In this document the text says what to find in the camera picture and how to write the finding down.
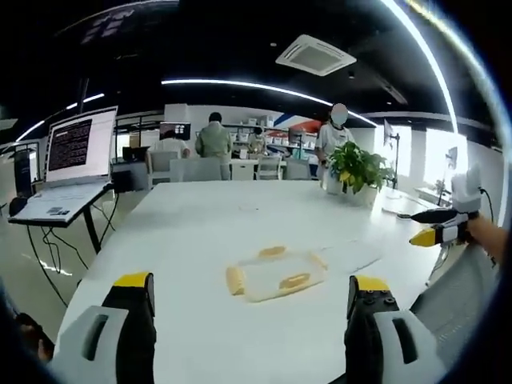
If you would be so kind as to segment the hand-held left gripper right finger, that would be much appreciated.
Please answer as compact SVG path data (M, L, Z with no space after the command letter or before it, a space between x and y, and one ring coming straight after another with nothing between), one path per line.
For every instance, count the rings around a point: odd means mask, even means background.
M350 276L346 319L346 383L437 383L446 372L435 337L383 280Z

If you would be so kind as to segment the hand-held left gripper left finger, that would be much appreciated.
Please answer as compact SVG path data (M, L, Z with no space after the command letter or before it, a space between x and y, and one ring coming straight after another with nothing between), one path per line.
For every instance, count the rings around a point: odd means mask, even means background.
M62 333L52 372L60 383L153 383L154 316L154 275L121 276Z

